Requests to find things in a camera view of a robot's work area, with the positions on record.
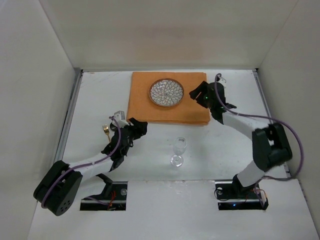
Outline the patterned ceramic plate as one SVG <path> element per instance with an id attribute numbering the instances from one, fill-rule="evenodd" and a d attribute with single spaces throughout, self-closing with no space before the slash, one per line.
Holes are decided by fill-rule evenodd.
<path id="1" fill-rule="evenodd" d="M 184 97 L 183 86 L 175 79 L 162 78 L 156 80 L 148 90 L 150 100 L 160 107 L 178 105 Z"/>

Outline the clear wine glass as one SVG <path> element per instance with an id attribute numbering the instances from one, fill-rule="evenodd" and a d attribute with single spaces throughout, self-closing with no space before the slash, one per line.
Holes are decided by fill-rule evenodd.
<path id="1" fill-rule="evenodd" d="M 178 137 L 175 141 L 174 141 L 174 145 L 173 145 L 173 155 L 170 158 L 170 163 L 174 166 L 174 167 L 181 167 L 184 163 L 184 158 L 183 158 L 183 154 L 185 153 L 186 149 L 187 149 L 187 140 L 183 137 Z"/>

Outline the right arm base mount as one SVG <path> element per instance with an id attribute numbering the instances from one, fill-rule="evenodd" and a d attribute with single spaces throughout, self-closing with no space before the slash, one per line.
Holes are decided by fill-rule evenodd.
<path id="1" fill-rule="evenodd" d="M 214 196 L 220 211 L 265 211 L 269 207 L 268 196 L 259 183 L 242 187 L 234 176 L 233 179 L 216 180 L 214 184 Z"/>

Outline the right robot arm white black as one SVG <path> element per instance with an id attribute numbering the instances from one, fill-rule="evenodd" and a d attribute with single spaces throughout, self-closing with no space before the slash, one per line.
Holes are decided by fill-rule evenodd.
<path id="1" fill-rule="evenodd" d="M 220 124 L 231 127 L 246 136 L 252 143 L 252 161 L 232 179 L 236 194 L 254 188 L 267 172 L 292 159 L 292 150 L 284 127 L 275 122 L 267 124 L 258 118 L 266 116 L 237 113 L 235 105 L 226 102 L 224 86 L 215 81 L 203 81 L 189 92 L 191 99 L 209 109 L 211 116 Z"/>

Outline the black slotted spoon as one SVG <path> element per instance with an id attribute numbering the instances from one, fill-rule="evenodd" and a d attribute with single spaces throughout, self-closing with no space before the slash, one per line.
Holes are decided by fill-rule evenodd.
<path id="1" fill-rule="evenodd" d="M 115 132 L 117 130 L 117 127 L 113 123 L 110 123 L 109 128 L 113 132 Z"/>

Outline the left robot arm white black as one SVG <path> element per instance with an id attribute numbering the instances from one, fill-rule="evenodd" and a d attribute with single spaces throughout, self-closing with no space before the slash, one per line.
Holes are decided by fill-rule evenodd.
<path id="1" fill-rule="evenodd" d="M 64 214 L 77 197 L 82 182 L 117 169 L 134 141 L 147 134 L 148 122 L 135 118 L 109 117 L 116 127 L 107 146 L 97 155 L 74 163 L 55 162 L 33 192 L 33 198 L 55 216 Z"/>

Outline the orange cloth placemat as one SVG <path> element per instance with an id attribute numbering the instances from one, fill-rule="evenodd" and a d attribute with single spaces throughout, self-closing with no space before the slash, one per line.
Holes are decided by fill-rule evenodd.
<path id="1" fill-rule="evenodd" d="M 172 107 L 162 107 L 153 103 L 149 97 L 152 84 L 160 79 L 174 79 L 184 89 L 182 101 Z M 204 72 L 143 72 L 134 71 L 126 117 L 140 122 L 207 125 L 210 112 L 190 98 L 189 92 L 207 80 Z"/>

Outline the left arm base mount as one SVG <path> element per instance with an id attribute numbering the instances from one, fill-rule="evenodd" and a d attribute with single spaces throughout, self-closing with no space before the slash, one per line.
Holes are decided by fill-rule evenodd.
<path id="1" fill-rule="evenodd" d="M 127 207 L 127 181 L 113 181 L 105 174 L 96 175 L 104 183 L 101 193 L 85 197 L 80 211 L 125 211 Z"/>

